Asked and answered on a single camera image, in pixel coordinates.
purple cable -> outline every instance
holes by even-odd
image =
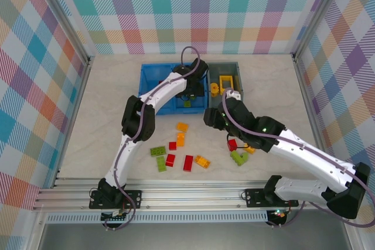
[[[280,137],[280,136],[276,136],[276,135],[271,135],[271,134],[264,134],[264,133],[258,133],[258,132],[254,132],[254,131],[251,131],[251,130],[248,130],[246,129],[245,127],[242,127],[240,124],[238,124],[234,119],[233,117],[229,114],[229,111],[228,111],[228,108],[227,108],[227,105],[226,105],[226,96],[227,96],[227,92],[228,91],[231,91],[231,93],[234,91],[232,88],[227,88],[225,89],[224,93],[223,93],[223,98],[222,98],[222,103],[223,103],[223,108],[224,108],[224,112],[225,114],[227,115],[227,118],[230,120],[230,122],[232,122],[234,124],[234,126],[236,126],[239,130],[245,132],[245,133],[249,133],[249,134],[252,134],[252,135],[255,135],[255,136],[259,136],[259,137],[266,137],[266,138],[273,138],[273,139],[279,139],[279,140],[282,140],[282,141],[286,141],[288,143],[291,143],[293,145],[296,145],[297,147],[299,148],[303,148],[304,145],[299,143],[299,142],[296,142],[294,140],[290,140],[288,138],[285,138],[285,137]],[[369,187],[366,186],[365,183],[363,183],[356,175],[354,175],[352,172],[346,170],[343,166],[341,166],[340,164],[336,163],[335,161],[329,159],[328,157],[326,157],[325,155],[323,155],[322,153],[318,152],[317,150],[314,150],[310,147],[307,147],[305,146],[304,149],[306,149],[307,151],[313,153],[314,155],[316,156],[319,156],[320,158],[324,159],[325,161],[327,161],[328,163],[334,165],[336,168],[340,169],[341,171],[343,171],[344,173],[348,174],[350,177],[352,177],[354,180],[356,180],[363,188],[365,191],[368,192],[368,194],[370,195],[370,198],[374,204],[374,207],[375,207],[375,196],[373,194],[373,192],[369,189]],[[326,209],[323,209],[322,207],[316,205],[315,203],[313,202],[310,202],[311,205],[313,205],[314,207],[316,207],[317,209],[325,212],[325,213],[328,213],[330,215],[334,215],[338,220],[340,220],[341,222],[345,223],[345,224],[348,224],[348,225],[351,225],[353,227],[357,227],[357,228],[370,228],[372,226],[375,225],[375,218],[367,223],[367,224],[356,224],[355,222],[349,222],[349,221],[346,221],[345,219],[343,219],[341,216],[333,213],[332,211],[328,211]],[[303,209],[304,207],[304,202],[302,203],[302,206],[301,206],[301,209],[299,209],[299,213],[300,211]]]
[[[146,104],[147,102],[152,98],[152,96],[154,96],[156,94],[156,92],[158,92],[161,88],[163,88],[164,86],[166,86],[167,84],[170,84],[172,82],[175,82],[179,79],[182,79],[182,78],[185,78],[189,75],[191,75],[192,73],[194,73],[198,66],[199,66],[199,63],[200,63],[200,54],[198,52],[198,50],[193,47],[193,46],[186,46],[184,49],[182,49],[182,52],[181,52],[181,65],[183,65],[183,54],[185,52],[186,49],[192,49],[195,51],[195,53],[197,53],[197,57],[198,57],[198,62],[197,62],[197,65],[195,65],[195,67],[188,73],[180,76],[180,77],[177,77],[177,78],[174,78],[174,79],[171,79],[170,81],[166,81],[164,83],[161,83],[160,85],[158,85],[156,87],[156,89],[153,90],[153,92],[151,92],[151,94],[146,98],[146,100],[144,101],[143,105],[142,105],[142,108],[141,108],[141,117],[140,117],[140,122],[139,122],[139,127],[138,127],[138,130],[136,132],[136,134],[132,137],[132,138],[128,138],[125,143],[123,144],[123,146],[121,147],[120,151],[118,152],[118,155],[116,157],[116,161],[115,161],[115,165],[113,167],[113,176],[114,176],[114,179],[115,179],[115,183],[116,183],[116,186],[117,188],[120,190],[120,192],[129,200],[129,202],[131,203],[132,205],[132,208],[133,208],[133,213],[132,213],[132,216],[131,218],[123,223],[122,225],[120,225],[119,227],[117,228],[110,228],[108,225],[107,225],[107,220],[104,221],[104,226],[107,228],[107,230],[112,230],[112,231],[116,231],[116,230],[120,230],[122,228],[125,228],[133,219],[134,219],[134,216],[135,216],[135,203],[133,201],[133,199],[121,188],[119,182],[118,182],[118,179],[117,179],[117,165],[118,165],[118,162],[120,161],[120,156],[122,154],[122,152],[124,151],[125,147],[127,146],[127,144],[130,142],[130,141],[133,141],[135,140],[139,134],[141,133],[141,130],[142,130],[142,126],[143,126],[143,119],[144,119],[144,111],[145,111],[145,107],[146,107]]]

